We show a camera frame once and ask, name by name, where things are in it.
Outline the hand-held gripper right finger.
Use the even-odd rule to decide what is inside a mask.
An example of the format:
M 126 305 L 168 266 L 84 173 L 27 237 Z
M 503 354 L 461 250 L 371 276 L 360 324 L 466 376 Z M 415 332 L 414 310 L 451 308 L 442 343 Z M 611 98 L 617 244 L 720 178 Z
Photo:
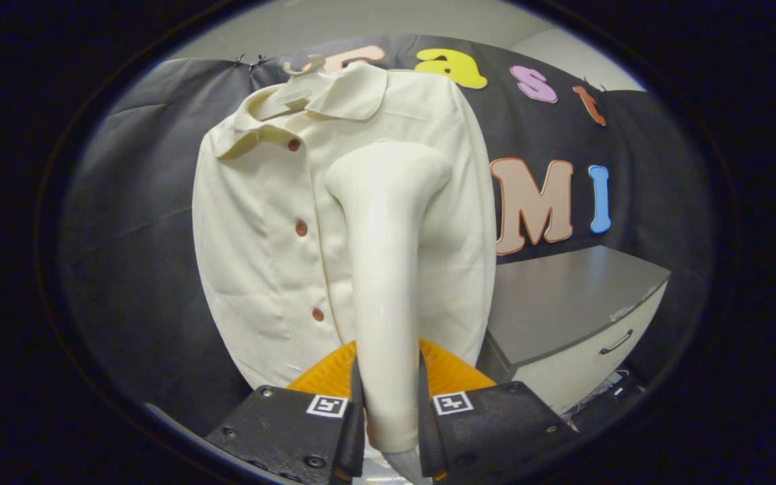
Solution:
M 512 482 L 579 436 L 525 383 L 494 383 L 425 339 L 419 371 L 418 451 L 433 482 Z

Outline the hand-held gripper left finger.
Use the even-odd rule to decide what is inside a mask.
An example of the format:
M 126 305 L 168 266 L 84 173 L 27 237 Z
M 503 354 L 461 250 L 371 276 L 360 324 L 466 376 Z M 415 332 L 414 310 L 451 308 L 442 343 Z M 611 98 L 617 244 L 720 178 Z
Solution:
M 364 467 L 363 402 L 350 343 L 287 387 L 254 390 L 207 441 L 288 481 L 350 484 Z

